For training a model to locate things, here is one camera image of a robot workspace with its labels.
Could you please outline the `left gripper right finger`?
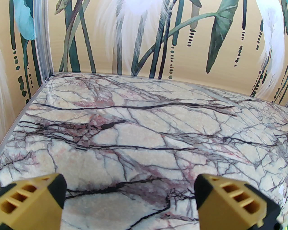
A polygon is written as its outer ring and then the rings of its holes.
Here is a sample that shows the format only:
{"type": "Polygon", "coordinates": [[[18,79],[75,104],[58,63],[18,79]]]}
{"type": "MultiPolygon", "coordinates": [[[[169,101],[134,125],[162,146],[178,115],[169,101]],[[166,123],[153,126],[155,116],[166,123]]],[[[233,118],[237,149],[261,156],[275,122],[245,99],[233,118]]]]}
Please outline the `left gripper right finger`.
{"type": "Polygon", "coordinates": [[[194,182],[200,230],[281,230],[281,208],[245,181],[199,174],[194,182]]]}

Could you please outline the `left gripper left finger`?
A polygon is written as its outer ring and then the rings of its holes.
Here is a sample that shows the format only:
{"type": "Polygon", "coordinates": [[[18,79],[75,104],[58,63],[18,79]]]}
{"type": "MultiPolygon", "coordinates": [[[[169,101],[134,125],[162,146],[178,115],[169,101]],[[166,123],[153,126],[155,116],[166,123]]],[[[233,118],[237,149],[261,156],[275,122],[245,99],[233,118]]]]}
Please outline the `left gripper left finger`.
{"type": "Polygon", "coordinates": [[[67,183],[62,174],[14,181],[1,187],[1,230],[59,230],[67,183]]]}

